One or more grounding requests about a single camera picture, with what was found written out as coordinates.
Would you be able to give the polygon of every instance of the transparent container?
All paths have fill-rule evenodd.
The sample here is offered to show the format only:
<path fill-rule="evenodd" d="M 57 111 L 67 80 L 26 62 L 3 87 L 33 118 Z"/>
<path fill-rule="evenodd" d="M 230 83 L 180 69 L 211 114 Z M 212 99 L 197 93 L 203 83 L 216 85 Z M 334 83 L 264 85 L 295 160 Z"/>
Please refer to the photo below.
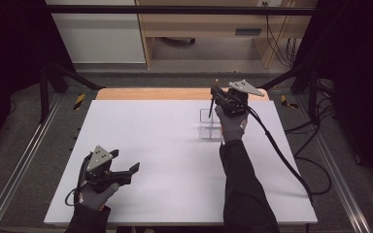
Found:
<path fill-rule="evenodd" d="M 199 138 L 221 141 L 220 119 L 214 110 L 212 110 L 211 117 L 209 117 L 209 113 L 209 109 L 199 111 Z"/>

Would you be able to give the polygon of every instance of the person's arm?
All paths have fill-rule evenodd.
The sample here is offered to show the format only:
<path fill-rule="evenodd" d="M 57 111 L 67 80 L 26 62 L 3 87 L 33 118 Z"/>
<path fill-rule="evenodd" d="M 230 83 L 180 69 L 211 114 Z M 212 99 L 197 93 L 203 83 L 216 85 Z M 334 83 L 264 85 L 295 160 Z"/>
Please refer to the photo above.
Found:
<path fill-rule="evenodd" d="M 118 189 L 119 184 L 113 183 L 104 192 L 97 193 L 86 184 L 65 233 L 105 233 L 111 209 L 104 204 Z"/>
<path fill-rule="evenodd" d="M 226 233 L 280 232 L 277 220 L 242 142 L 248 122 L 244 115 L 226 116 L 215 108 L 225 145 L 220 145 L 220 160 L 226 175 L 223 223 Z"/>

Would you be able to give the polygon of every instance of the white panel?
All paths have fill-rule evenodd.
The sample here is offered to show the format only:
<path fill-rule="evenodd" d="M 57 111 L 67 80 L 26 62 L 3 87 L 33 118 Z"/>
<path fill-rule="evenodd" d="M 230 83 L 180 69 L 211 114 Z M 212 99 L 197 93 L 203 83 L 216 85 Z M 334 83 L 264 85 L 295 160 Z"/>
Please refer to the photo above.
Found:
<path fill-rule="evenodd" d="M 49 5 L 134 5 L 131 0 L 47 0 Z M 145 63 L 136 15 L 53 14 L 74 63 Z"/>
<path fill-rule="evenodd" d="M 53 197 L 45 223 L 66 224 L 64 204 L 84 157 L 100 145 L 119 150 L 111 170 L 140 162 L 132 184 L 108 201 L 109 222 L 130 225 L 221 224 L 225 174 L 220 142 L 199 139 L 199 111 L 209 101 L 93 101 Z M 252 101 L 277 145 L 295 168 L 274 103 Z M 317 222 L 305 189 L 281 161 L 259 124 L 249 118 L 244 144 L 279 223 Z"/>

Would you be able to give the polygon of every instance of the gloved hand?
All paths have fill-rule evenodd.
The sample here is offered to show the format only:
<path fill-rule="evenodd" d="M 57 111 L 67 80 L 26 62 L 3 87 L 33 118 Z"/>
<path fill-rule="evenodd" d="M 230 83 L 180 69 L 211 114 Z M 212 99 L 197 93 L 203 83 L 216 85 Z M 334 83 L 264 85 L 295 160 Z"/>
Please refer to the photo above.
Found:
<path fill-rule="evenodd" d="M 246 111 L 243 115 L 230 117 L 223 113 L 220 105 L 217 105 L 215 107 L 215 112 L 220 118 L 222 136 L 225 142 L 227 143 L 232 140 L 242 140 L 242 136 L 245 133 L 245 127 L 247 126 L 248 122 L 248 111 Z"/>
<path fill-rule="evenodd" d="M 113 183 L 104 192 L 97 193 L 93 186 L 85 184 L 81 188 L 80 204 L 93 211 L 102 211 L 105 203 L 116 191 L 118 191 L 118 189 L 119 184 Z"/>

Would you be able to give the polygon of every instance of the black sleeve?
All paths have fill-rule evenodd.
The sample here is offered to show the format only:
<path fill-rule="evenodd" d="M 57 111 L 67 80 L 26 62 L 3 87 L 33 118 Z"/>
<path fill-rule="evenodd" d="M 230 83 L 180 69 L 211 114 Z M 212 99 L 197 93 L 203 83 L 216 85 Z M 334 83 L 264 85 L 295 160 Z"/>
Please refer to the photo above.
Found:
<path fill-rule="evenodd" d="M 225 232 L 280 232 L 243 142 L 234 140 L 221 144 L 220 160 L 226 175 Z"/>
<path fill-rule="evenodd" d="M 77 205 L 65 233 L 105 233 L 110 212 L 106 206 L 103 211 L 93 211 Z"/>

